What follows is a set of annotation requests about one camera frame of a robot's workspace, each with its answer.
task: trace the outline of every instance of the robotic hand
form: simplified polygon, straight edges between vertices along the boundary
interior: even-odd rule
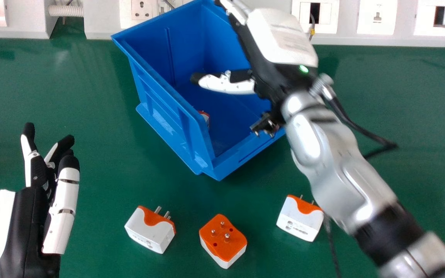
[[[46,157],[26,123],[20,142],[25,188],[0,191],[0,278],[58,278],[75,219],[80,166],[68,135]]]
[[[226,10],[251,69],[238,71],[236,78],[228,71],[196,73],[191,81],[233,94],[251,93],[253,86],[259,97],[270,100],[271,110],[252,131],[272,136],[285,127],[293,160],[307,176],[317,204],[357,240],[380,276],[445,278],[444,243],[403,208],[341,120],[386,149],[396,144],[348,118],[332,90],[332,79],[318,75],[318,57],[297,19],[275,9],[251,10],[240,0],[215,4]]]

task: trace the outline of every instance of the plug adapter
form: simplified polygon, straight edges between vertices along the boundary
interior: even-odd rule
[[[324,212],[319,207],[288,195],[276,225],[304,241],[311,242],[316,238],[323,221]]]
[[[163,254],[176,234],[175,224],[170,220],[169,211],[163,216],[158,213],[161,207],[156,211],[138,206],[135,209],[128,222],[125,224],[125,230],[131,239],[140,245]]]
[[[246,237],[222,214],[199,230],[200,244],[219,264],[228,269],[247,249]]]

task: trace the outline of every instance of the black port opening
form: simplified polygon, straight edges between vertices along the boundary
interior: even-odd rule
[[[436,16],[434,18],[434,25],[442,25],[444,21],[445,7],[436,7]]]
[[[320,3],[310,3],[310,14],[314,16],[316,24],[319,24],[319,14],[320,14]]]

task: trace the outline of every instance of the blue plastic container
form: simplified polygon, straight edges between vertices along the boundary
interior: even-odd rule
[[[190,83],[194,72],[249,68],[228,17],[211,0],[195,0],[112,38],[129,58],[137,112],[195,174],[220,181],[283,136],[283,129],[273,139],[249,129],[269,101]],[[210,128],[198,111],[210,115]]]

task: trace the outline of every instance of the green table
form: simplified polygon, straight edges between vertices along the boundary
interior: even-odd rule
[[[110,41],[87,41],[79,20],[48,41],[0,39],[0,189],[24,186],[19,136],[37,128],[41,153],[76,138],[81,184],[64,278],[334,277],[327,236],[301,241],[275,226],[287,194],[311,201],[286,138],[217,182],[195,176],[137,114],[129,63]],[[351,118],[401,148],[371,160],[401,202],[445,241],[445,49],[317,46],[320,71]],[[376,147],[358,136],[365,153]],[[134,243],[123,225],[138,205],[172,212],[177,235],[164,255]],[[198,229],[217,213],[248,239],[223,270]],[[344,277],[376,276],[353,239],[333,229]]]

